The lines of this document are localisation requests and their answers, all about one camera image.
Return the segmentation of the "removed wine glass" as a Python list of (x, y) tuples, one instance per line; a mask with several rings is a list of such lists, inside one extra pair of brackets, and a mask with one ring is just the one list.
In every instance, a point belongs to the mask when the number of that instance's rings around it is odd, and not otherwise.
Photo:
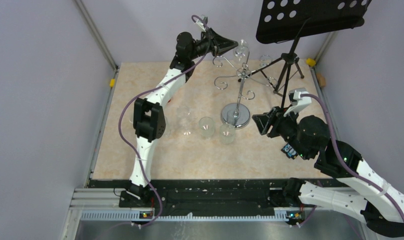
[(165, 130), (162, 137), (167, 138), (170, 136), (170, 134), (171, 134), (171, 123), (169, 119), (165, 116)]
[(176, 113), (178, 132), (184, 136), (189, 136), (192, 133), (190, 109), (187, 106), (180, 106)]

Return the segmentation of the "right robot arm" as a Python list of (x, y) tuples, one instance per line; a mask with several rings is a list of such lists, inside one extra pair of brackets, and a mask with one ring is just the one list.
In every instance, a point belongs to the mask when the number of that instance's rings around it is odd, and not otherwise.
[(357, 150), (337, 140), (322, 119), (310, 115), (298, 120), (298, 114), (280, 107), (252, 119), (261, 135), (282, 137), (303, 159), (315, 159), (314, 167), (321, 173), (354, 190), (344, 194), (290, 178), (282, 188), (287, 205), (329, 208), (379, 235), (404, 237), (404, 194), (379, 176)]

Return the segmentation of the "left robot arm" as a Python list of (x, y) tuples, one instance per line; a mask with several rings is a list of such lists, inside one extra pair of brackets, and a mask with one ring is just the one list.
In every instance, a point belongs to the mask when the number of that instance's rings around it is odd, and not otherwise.
[(217, 34), (212, 29), (203, 30), (201, 38), (196, 40), (189, 32), (182, 32), (176, 37), (176, 51), (164, 78), (153, 89), (144, 91), (133, 97), (127, 104), (133, 105), (133, 129), (136, 144), (126, 140), (122, 133), (124, 109), (118, 121), (120, 138), (135, 153), (134, 168), (129, 178), (129, 186), (125, 192), (131, 201), (139, 207), (148, 204), (156, 190), (151, 184), (150, 168), (159, 139), (166, 130), (164, 109), (168, 101), (192, 76), (197, 63), (207, 54), (221, 56), (236, 48), (238, 42)]

